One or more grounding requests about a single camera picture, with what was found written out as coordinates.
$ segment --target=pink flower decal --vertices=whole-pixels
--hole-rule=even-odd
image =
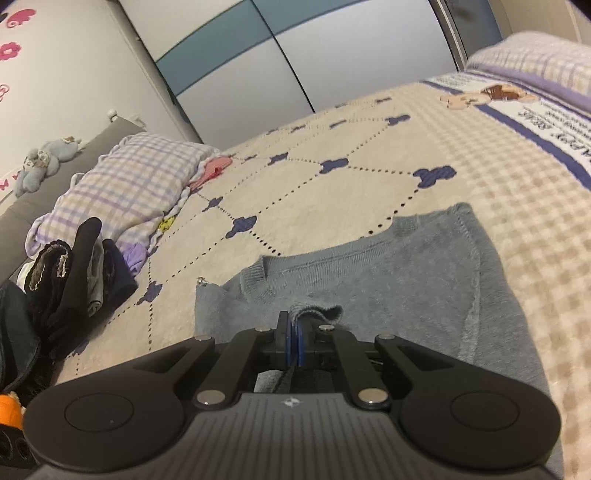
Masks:
[[[14,28],[19,25],[22,25],[23,23],[29,21],[31,19],[31,17],[33,15],[35,15],[36,13],[37,12],[35,10],[33,10],[32,8],[20,10],[17,13],[8,17],[8,20],[6,22],[6,28]]]
[[[21,51],[21,46],[16,42],[5,43],[0,47],[0,60],[13,59]]]
[[[2,102],[4,95],[6,95],[9,90],[10,90],[10,87],[8,85],[6,85],[6,83],[0,83],[0,102]]]

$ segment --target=cartoon bear print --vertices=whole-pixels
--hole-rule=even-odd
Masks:
[[[473,105],[486,105],[492,100],[503,102],[517,101],[521,103],[533,103],[540,100],[536,95],[527,93],[523,88],[508,83],[492,85],[480,92],[464,92],[457,95],[442,95],[442,102],[447,102],[450,110],[464,110]]]

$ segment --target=dotted line pattern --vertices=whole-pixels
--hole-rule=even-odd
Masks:
[[[306,163],[316,163],[317,165],[320,165],[320,163],[321,163],[321,162],[319,162],[317,160],[309,160],[308,158],[298,158],[298,157],[296,157],[296,158],[289,158],[289,157],[287,157],[286,160],[287,161],[303,161],[303,162],[306,162]]]
[[[209,247],[206,252],[203,252],[202,254],[199,254],[198,256],[195,257],[194,260],[191,260],[183,268],[178,269],[177,272],[176,273],[173,273],[173,275],[170,278],[168,278],[167,280],[165,280],[164,283],[168,283],[170,280],[172,280],[174,277],[176,277],[179,273],[181,273],[183,270],[185,270],[189,265],[193,265],[200,257],[204,257],[205,255],[207,255],[207,253],[210,252],[213,247],[215,247],[219,242],[222,242],[225,239],[226,239],[225,237],[221,237],[220,240],[218,240],[217,242],[214,242],[213,246],[212,247]]]
[[[369,117],[361,117],[361,118],[357,118],[357,117],[353,117],[350,120],[347,120],[349,123],[351,124],[361,124],[364,122],[385,122],[386,117],[375,117],[375,118],[369,118]]]
[[[268,242],[265,242],[265,240],[263,238],[261,238],[259,235],[257,235],[256,232],[250,230],[248,233],[251,234],[255,239],[259,240],[259,243],[261,243],[263,247],[266,247],[267,250],[271,250],[271,254],[274,254],[275,252],[277,252],[276,248],[273,248],[272,245],[269,245]]]
[[[121,310],[116,316],[111,317],[111,320],[109,320],[107,322],[107,325],[110,324],[113,320],[119,318],[121,315],[123,315],[125,312],[127,312],[127,310],[129,310],[131,308],[131,304],[127,305],[123,310]]]
[[[297,189],[302,188],[304,185],[308,185],[312,180],[314,180],[319,174],[314,175],[313,177],[310,177],[308,180],[306,180],[304,183],[302,183],[301,185],[298,185],[297,187],[295,187],[292,191],[287,192],[286,194],[283,195],[283,197],[280,197],[279,199],[277,199],[274,202],[271,202],[270,205],[267,205],[265,208],[261,209],[258,211],[258,214],[261,214],[263,212],[263,210],[268,210],[269,207],[275,205],[276,203],[279,203],[280,201],[282,201],[285,197],[287,197],[290,193],[294,193]]]
[[[291,135],[291,130],[292,130],[294,127],[296,127],[296,126],[297,126],[297,125],[295,125],[295,126],[292,126],[292,127],[281,127],[281,128],[278,128],[278,129],[277,129],[276,131],[274,131],[273,133],[278,133],[278,132],[280,132],[280,133],[284,133],[284,135],[282,135],[281,137],[277,138],[277,139],[276,139],[274,142],[271,142],[271,143],[269,143],[268,145],[266,145],[266,146],[265,146],[265,148],[266,148],[266,149],[272,148],[272,147],[273,147],[273,145],[276,145],[276,144],[278,144],[278,143],[279,143],[281,140],[284,140],[284,139],[285,139],[285,138],[286,138],[288,135]],[[304,143],[304,142],[307,142],[308,140],[310,140],[310,139],[312,139],[312,138],[314,138],[314,137],[317,137],[318,135],[320,135],[320,134],[322,133],[322,131],[326,130],[326,126],[324,126],[324,125],[312,125],[312,126],[310,126],[310,125],[306,125],[306,126],[304,126],[303,128],[299,128],[298,130],[296,130],[296,131],[295,131],[295,132],[293,132],[293,133],[297,133],[297,132],[299,132],[299,131],[305,131],[305,130],[313,130],[313,129],[314,129],[314,130],[318,130],[318,132],[316,132],[315,134],[313,134],[313,135],[311,135],[311,136],[309,136],[309,137],[307,137],[307,138],[304,138],[304,139],[300,140],[299,142],[296,142],[295,144],[293,144],[293,145],[292,145],[292,146],[290,146],[289,148],[291,149],[291,148],[298,147],[298,146],[300,146],[302,143]],[[239,160],[241,160],[241,163],[240,163],[240,165],[244,165],[244,164],[245,164],[247,161],[250,161],[250,160],[243,160],[243,159],[239,159]]]
[[[359,105],[359,106],[363,106],[363,108],[361,108],[360,110],[357,110],[356,112],[353,112],[352,115],[355,118],[355,115],[359,115],[360,113],[364,113],[368,110],[371,110],[373,107],[375,106],[379,106],[380,103],[375,103],[376,100],[379,100],[379,98],[372,98],[371,100],[362,100],[362,101],[357,101],[357,102],[349,102],[347,105]],[[392,100],[386,100],[386,102],[389,102],[391,104],[394,104],[394,102]],[[383,120],[382,118],[371,118],[371,120]]]
[[[204,196],[203,196],[203,195],[201,195],[199,192],[194,192],[193,194],[196,194],[198,197],[201,197],[203,200],[206,200],[208,203],[210,202],[210,199],[208,199],[207,197],[204,197]],[[230,218],[232,218],[232,219],[233,219],[233,217],[232,217],[232,216],[231,216],[231,215],[230,215],[228,212],[226,212],[224,209],[220,208],[220,210],[221,210],[221,211],[223,211],[223,212],[225,212],[225,213],[226,213],[226,215],[228,215]],[[176,234],[176,233],[177,233],[177,232],[178,232],[178,231],[179,231],[181,228],[183,228],[183,227],[185,227],[186,225],[188,225],[188,224],[189,224],[189,222],[190,222],[191,220],[193,220],[193,219],[197,218],[197,216],[198,216],[200,213],[202,213],[202,211],[201,211],[201,210],[197,210],[197,213],[195,213],[195,215],[193,215],[191,218],[187,219],[187,221],[186,221],[184,224],[182,224],[182,225],[178,226],[178,227],[176,228],[176,230],[173,230],[172,232],[170,232],[170,233],[168,234],[168,236],[163,236],[163,237],[162,237],[162,239],[160,240],[160,242],[158,243],[158,245],[162,245],[162,244],[164,243],[164,241],[165,241],[165,240],[167,240],[168,238],[171,238],[171,237],[172,237],[173,235],[175,235],[175,234]]]
[[[377,99],[375,99],[375,98],[368,99],[368,100],[360,100],[360,99],[351,100],[351,101],[345,102],[344,106],[357,106],[357,105],[374,106],[374,105],[376,105],[376,103],[375,103],[376,100]]]
[[[418,189],[415,189],[415,190],[413,191],[413,195],[414,195],[414,194],[417,194],[417,193],[418,193]],[[408,201],[409,201],[409,200],[412,200],[412,199],[413,199],[413,196],[412,196],[412,195],[411,195],[411,196],[409,196],[407,200],[405,200],[404,202],[402,202],[402,203],[400,204],[400,207],[399,207],[399,208],[400,208],[400,209],[404,208],[404,207],[406,206],[406,204],[408,203]],[[397,215],[397,214],[398,214],[398,211],[399,211],[399,210],[398,210],[398,209],[396,209],[396,210],[394,210],[394,211],[393,211],[393,213],[392,213],[392,214],[393,214],[393,215]],[[387,217],[386,217],[386,220],[388,220],[388,221],[392,221],[392,216],[387,216]],[[378,228],[382,228],[383,226],[384,226],[384,224],[383,224],[383,223],[379,223],[379,224],[378,224]],[[369,234],[369,235],[373,235],[373,234],[374,234],[374,231],[373,231],[373,230],[369,230],[369,231],[368,231],[368,234]]]
[[[257,173],[259,173],[261,170],[264,170],[265,168],[267,168],[269,165],[267,165],[265,163],[265,165],[261,168],[259,168],[257,171],[252,172],[250,175],[247,175],[246,177],[244,177],[241,181],[239,181],[238,183],[236,183],[230,190],[228,190],[226,193],[222,194],[222,197],[225,197],[228,193],[236,190],[242,183],[246,182],[249,178],[251,178],[252,176],[256,175]]]
[[[199,192],[196,192],[196,193],[197,193],[197,195],[198,195],[199,197],[201,197],[203,200],[207,201],[207,203],[209,203],[209,202],[211,202],[211,201],[212,201],[211,199],[208,199],[207,197],[204,197],[203,195],[201,195]],[[234,218],[234,217],[233,217],[233,216],[232,216],[232,215],[231,215],[231,214],[230,214],[230,213],[229,213],[229,212],[228,212],[226,209],[224,209],[223,207],[220,207],[219,205],[216,205],[216,206],[215,206],[215,208],[217,208],[217,209],[220,209],[221,211],[223,211],[223,212],[224,212],[226,215],[228,215],[228,216],[229,216],[229,217],[230,217],[232,220],[236,220],[236,219],[235,219],[235,218]],[[202,213],[202,212],[198,212],[198,213],[196,213],[196,214],[193,216],[193,218],[195,218],[195,217],[196,217],[196,216],[197,216],[199,213]]]
[[[388,168],[369,168],[369,167],[357,167],[355,165],[347,165],[347,168],[352,168],[354,170],[359,171],[368,171],[368,172],[377,172],[377,173],[389,173],[390,175],[394,175],[397,173],[398,175],[412,175],[413,173],[410,171],[401,171],[401,170],[390,170]]]
[[[377,133],[374,133],[367,140],[365,140],[365,141],[361,142],[359,145],[357,145],[353,150],[351,150],[350,153],[355,153],[356,150],[359,150],[361,147],[367,145],[368,142],[370,142],[374,138],[377,138],[378,135],[381,135],[383,132],[385,132],[388,129],[388,127],[389,127],[389,125],[386,125],[385,127],[382,127]]]

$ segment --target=bed sheet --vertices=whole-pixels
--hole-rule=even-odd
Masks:
[[[589,125],[539,92],[455,73],[230,149],[233,164],[191,195],[137,292],[66,359],[59,381],[190,337],[198,277],[222,284],[260,255],[332,247],[383,231],[393,216],[469,202],[501,256],[560,409],[566,478],[588,480]]]

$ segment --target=purple cloth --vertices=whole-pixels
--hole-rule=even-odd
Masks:
[[[142,244],[133,244],[121,252],[129,271],[135,277],[142,269],[148,258],[148,251]]]

